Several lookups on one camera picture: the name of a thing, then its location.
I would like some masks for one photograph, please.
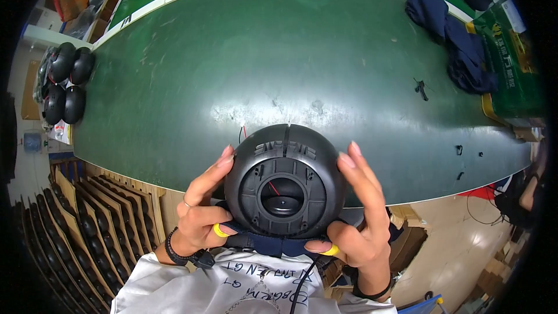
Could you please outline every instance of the floor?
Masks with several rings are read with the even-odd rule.
[[[415,302],[431,290],[434,295],[442,294],[447,311],[457,310],[482,269],[506,242],[510,225],[478,223],[467,212],[466,201],[463,196],[450,196],[411,204],[431,229],[392,292],[397,306]],[[489,201],[476,197],[469,198],[469,210],[482,222],[492,222],[500,215]],[[437,307],[432,314],[438,313]]]

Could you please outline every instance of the hand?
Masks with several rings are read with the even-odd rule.
[[[219,224],[233,219],[227,210],[209,206],[211,194],[232,169],[233,159],[233,147],[228,145],[215,164],[192,181],[183,201],[176,207],[178,230],[171,236],[171,247],[178,255],[190,256],[200,249],[223,246],[229,235],[237,233]],[[173,264],[164,246],[157,248],[155,253],[159,262]]]
[[[382,186],[374,172],[352,142],[347,154],[340,153],[337,159],[339,171],[343,173],[364,206],[366,226],[362,231],[340,221],[328,226],[328,237],[333,242],[308,241],[306,250],[334,255],[351,267],[374,268],[376,260],[383,264],[389,259],[389,217]]]

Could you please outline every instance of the red wire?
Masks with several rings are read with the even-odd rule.
[[[275,189],[275,187],[273,186],[273,184],[272,184],[271,182],[269,183],[269,185],[271,185],[271,188],[273,188],[273,190],[275,191],[275,193],[276,193],[277,195],[280,195],[279,192],[277,192],[277,190]]]

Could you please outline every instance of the white t-shirt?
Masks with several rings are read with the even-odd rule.
[[[255,314],[277,313],[279,309],[281,313],[289,313],[298,283],[311,263],[306,255],[275,258],[225,249],[215,256],[212,269],[198,268],[190,273],[186,267],[161,264],[150,253],[139,259],[112,301],[110,312]],[[264,269],[270,270],[262,284],[260,274]],[[371,312],[395,314],[397,310],[391,299],[378,303],[349,292],[339,304],[324,298],[316,268],[304,281],[295,307],[297,314]]]

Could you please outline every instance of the navy fabric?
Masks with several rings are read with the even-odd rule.
[[[220,201],[217,206],[224,208],[229,211],[226,201]],[[281,254],[286,254],[290,257],[297,257],[300,255],[312,254],[310,251],[304,248],[304,245],[310,240],[322,240],[330,241],[328,236],[323,234],[316,238],[311,239],[286,239],[286,238],[272,238],[270,236],[259,235],[249,231],[246,227],[242,226],[240,223],[232,220],[230,222],[221,223],[227,227],[232,228],[239,234],[247,235],[251,241],[251,245],[255,251],[261,255],[267,256],[281,256]]]
[[[470,34],[457,18],[449,15],[444,0],[407,0],[405,12],[448,50],[448,75],[457,87],[470,94],[498,91],[495,73],[482,69],[482,40]]]

